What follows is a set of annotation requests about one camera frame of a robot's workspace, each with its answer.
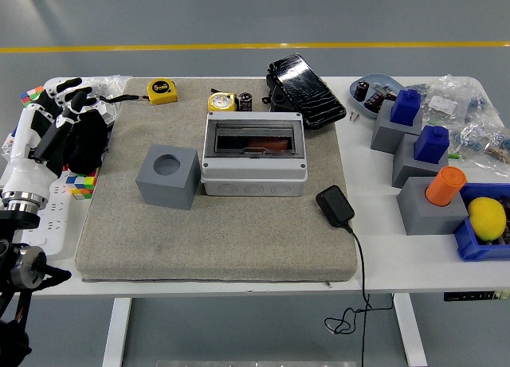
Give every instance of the blue plastic tray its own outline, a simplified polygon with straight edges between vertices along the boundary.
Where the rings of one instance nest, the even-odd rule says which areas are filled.
[[[510,184],[468,183],[461,189],[461,197],[466,206],[477,197],[498,199],[510,196]],[[510,259],[510,245],[480,245],[469,218],[464,220],[455,232],[459,256],[464,261]]]
[[[356,87],[358,86],[358,82],[367,82],[369,84],[369,88],[368,88],[368,92],[367,92],[367,97],[365,98],[365,100],[363,102],[359,102],[358,100],[354,99],[354,94],[355,94],[355,91],[356,91]],[[372,95],[374,95],[374,93],[376,93],[376,91],[372,88],[372,85],[375,84],[375,83],[379,83],[381,85],[381,87],[388,86],[397,95],[398,95],[398,93],[401,90],[407,90],[407,88],[402,86],[398,81],[393,79],[391,76],[388,76],[388,75],[385,75],[385,74],[370,74],[370,75],[366,75],[363,78],[359,78],[356,82],[351,84],[351,86],[349,87],[349,93],[351,94],[352,99],[359,105],[359,107],[361,108],[362,113],[365,114],[366,116],[368,116],[370,119],[377,119],[377,115],[378,114],[368,110],[363,104],[368,99],[370,99],[370,97]]]

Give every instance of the orange cylinder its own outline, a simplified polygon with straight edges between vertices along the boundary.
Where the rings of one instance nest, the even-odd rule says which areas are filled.
[[[445,166],[425,191],[425,197],[431,204],[447,206],[467,182],[461,170],[455,166]]]

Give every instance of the blue cube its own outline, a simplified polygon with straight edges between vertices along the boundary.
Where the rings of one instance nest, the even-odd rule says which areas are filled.
[[[449,133],[444,127],[424,126],[414,144],[414,160],[438,164],[449,147]]]
[[[391,109],[390,121],[412,127],[422,99],[416,90],[401,90]]]

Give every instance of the black power adapter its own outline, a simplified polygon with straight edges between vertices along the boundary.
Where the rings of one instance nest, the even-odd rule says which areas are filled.
[[[345,228],[352,233],[349,220],[354,217],[354,209],[337,185],[332,185],[317,194],[316,201],[331,226]]]
[[[361,366],[363,367],[367,313],[377,310],[393,310],[393,295],[391,296],[391,305],[389,307],[374,308],[370,304],[370,295],[367,295],[365,292],[365,260],[363,258],[363,250],[361,249],[361,244],[359,243],[358,237],[355,235],[351,226],[349,225],[349,220],[354,217],[354,209],[351,207],[351,204],[349,204],[349,201],[343,194],[342,190],[337,185],[332,185],[318,193],[316,195],[316,201],[323,214],[328,219],[329,224],[335,228],[344,228],[347,230],[353,236],[356,244],[358,245],[359,258],[361,259],[361,293],[363,300],[365,301],[365,308],[354,310],[351,307],[348,307],[343,312],[342,318],[328,317],[324,319],[324,325],[335,335],[349,335],[354,333],[356,330],[357,315],[363,314],[363,340],[361,348]],[[346,320],[346,315],[349,312],[354,314],[352,324]]]

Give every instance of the tape measure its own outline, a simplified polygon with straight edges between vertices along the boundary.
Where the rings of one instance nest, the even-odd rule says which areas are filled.
[[[164,104],[177,101],[175,83],[167,78],[154,79],[147,86],[147,94],[151,104]]]
[[[207,101],[208,111],[236,111],[236,94],[215,92]]]

